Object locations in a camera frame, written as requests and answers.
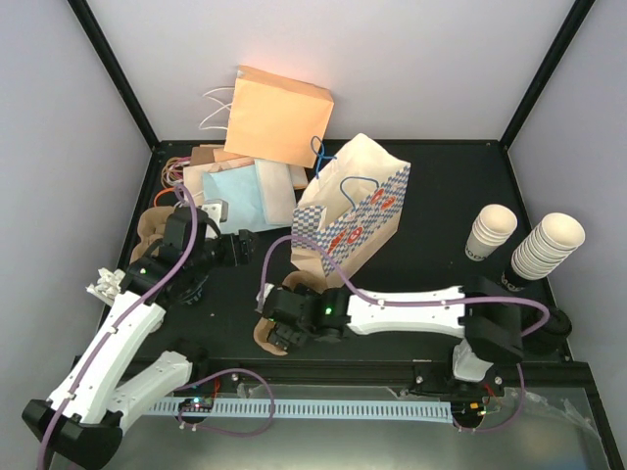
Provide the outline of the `blue checkered paper bag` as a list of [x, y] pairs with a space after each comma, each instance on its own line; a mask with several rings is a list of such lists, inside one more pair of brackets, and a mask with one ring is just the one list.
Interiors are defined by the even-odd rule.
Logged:
[[346, 143], [309, 183], [294, 209], [291, 262], [328, 287], [356, 274], [397, 232], [410, 163], [363, 133]]

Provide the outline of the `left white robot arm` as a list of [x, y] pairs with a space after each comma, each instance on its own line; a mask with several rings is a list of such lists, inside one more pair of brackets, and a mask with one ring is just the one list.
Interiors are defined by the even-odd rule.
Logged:
[[39, 440], [37, 468], [55, 454], [84, 469], [101, 469], [115, 455], [127, 430], [153, 404], [182, 390], [198, 391], [216, 376], [207, 351], [179, 339], [129, 380], [122, 378], [140, 346], [163, 323], [171, 306], [192, 304], [216, 267], [251, 260], [254, 233], [226, 233], [194, 205], [174, 209], [163, 232], [114, 283], [110, 310], [69, 375], [47, 399], [32, 399], [22, 419]]

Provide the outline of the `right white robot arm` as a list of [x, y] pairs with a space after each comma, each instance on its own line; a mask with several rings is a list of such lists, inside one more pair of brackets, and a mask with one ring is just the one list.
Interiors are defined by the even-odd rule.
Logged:
[[297, 273], [280, 285], [265, 284], [257, 301], [261, 318], [255, 342], [278, 356], [309, 341], [335, 343], [349, 336], [454, 338], [457, 344], [441, 379], [458, 395], [469, 394], [496, 365], [516, 365], [526, 353], [554, 353], [572, 332], [562, 310], [540, 309], [484, 278], [422, 293], [377, 293], [351, 286], [323, 289]]

